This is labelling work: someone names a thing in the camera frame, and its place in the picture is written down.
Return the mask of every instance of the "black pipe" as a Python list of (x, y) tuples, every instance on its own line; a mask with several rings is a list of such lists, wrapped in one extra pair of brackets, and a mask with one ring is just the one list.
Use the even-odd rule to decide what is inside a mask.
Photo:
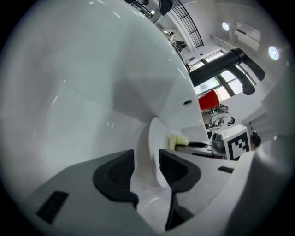
[[(124, 0), (128, 4), (132, 2), (137, 2), (136, 0)], [(164, 16), (172, 9), (172, 0), (159, 0), (159, 12)]]
[[(204, 64), (207, 64), (208, 63), (204, 59), (202, 59), (201, 62), (203, 62)], [(217, 79), (217, 81), (219, 82), (219, 84), (221, 84), (225, 88), (225, 90), (227, 91), (227, 93), (231, 97), (235, 95), (235, 92), (232, 90), (232, 88), (230, 87), (230, 85), (226, 82), (226, 80), (221, 75), (217, 75), (215, 78)]]
[(236, 65), (241, 63), (245, 63), (249, 66), (260, 81), (264, 79), (265, 72), (239, 48), (232, 49), (227, 54), (192, 71), (190, 73), (190, 78), (193, 85), (198, 86), (206, 82), (208, 79), (220, 75), (222, 72), (228, 70), (241, 82), (243, 93), (251, 95), (255, 92), (253, 84), (238, 68), (236, 68)]

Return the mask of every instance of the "white wall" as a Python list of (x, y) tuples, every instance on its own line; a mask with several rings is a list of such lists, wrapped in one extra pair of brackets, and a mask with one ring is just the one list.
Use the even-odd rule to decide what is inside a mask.
[(197, 62), (210, 53), (220, 50), (219, 45), (210, 38), (217, 21), (217, 14), (212, 0), (197, 0), (194, 3), (187, 5), (185, 9), (193, 19), (203, 40), (204, 46), (195, 48), (192, 53), (184, 54), (183, 59), (186, 61), (195, 57), (194, 62)]
[[(263, 82), (258, 83), (255, 86), (255, 89), (256, 91), (252, 95), (239, 93), (221, 102), (221, 104), (229, 107), (229, 114), (235, 118), (235, 124), (230, 127), (240, 124), (242, 120), (247, 118), (261, 106), (261, 102), (268, 94), (269, 89)], [(227, 128), (229, 128), (229, 126), (224, 123), (219, 131)]]
[(167, 29), (169, 31), (173, 31), (175, 33), (175, 31), (178, 31), (177, 26), (175, 25), (175, 23), (173, 22), (173, 20), (168, 16), (168, 15), (164, 15), (159, 24), (158, 24), (162, 29)]
[(282, 78), (262, 101), (276, 134), (294, 135), (295, 133), (295, 80), (294, 63), (290, 64)]
[[(281, 30), (273, 19), (256, 1), (251, 0), (215, 0), (218, 21), (213, 35), (242, 49), (266, 73), (272, 86), (282, 77), (293, 60), (292, 49), (284, 38)], [(230, 41), (230, 32), (222, 29), (222, 22), (227, 22), (230, 29), (236, 28), (236, 23), (247, 24), (260, 32), (261, 40), (257, 51), (234, 38)], [(280, 59), (274, 61), (268, 54), (268, 48), (275, 46), (280, 53)]]

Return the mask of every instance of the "person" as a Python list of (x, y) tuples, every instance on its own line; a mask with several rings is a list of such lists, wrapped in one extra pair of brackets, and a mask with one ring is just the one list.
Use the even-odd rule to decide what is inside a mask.
[(251, 150), (255, 150), (261, 144), (261, 138), (258, 136), (257, 132), (253, 132), (250, 136)]
[(188, 70), (188, 72), (191, 72), (191, 70), (192, 70), (191, 65), (188, 63), (185, 64), (185, 68)]
[(230, 116), (228, 112), (221, 112), (221, 113), (217, 113), (216, 115), (213, 115), (211, 118), (211, 123), (213, 124), (213, 126), (219, 127), (221, 126), (221, 124), (224, 123), (224, 119), (229, 120), (229, 122), (227, 123), (228, 126), (235, 123), (235, 118)]
[(174, 32), (169, 32), (169, 36), (167, 37), (167, 39), (169, 40), (169, 42), (172, 42), (174, 37), (175, 37), (175, 33)]
[(143, 0), (142, 3), (141, 3), (141, 5), (143, 5), (143, 6), (147, 6), (148, 4), (149, 4), (148, 0)]

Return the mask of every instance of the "yellow foam block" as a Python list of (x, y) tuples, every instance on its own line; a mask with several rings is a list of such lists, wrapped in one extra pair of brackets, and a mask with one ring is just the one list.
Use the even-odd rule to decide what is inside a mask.
[(184, 145), (188, 146), (189, 141), (181, 136), (178, 136), (176, 134), (170, 134), (169, 136), (169, 149), (175, 150), (175, 145)]

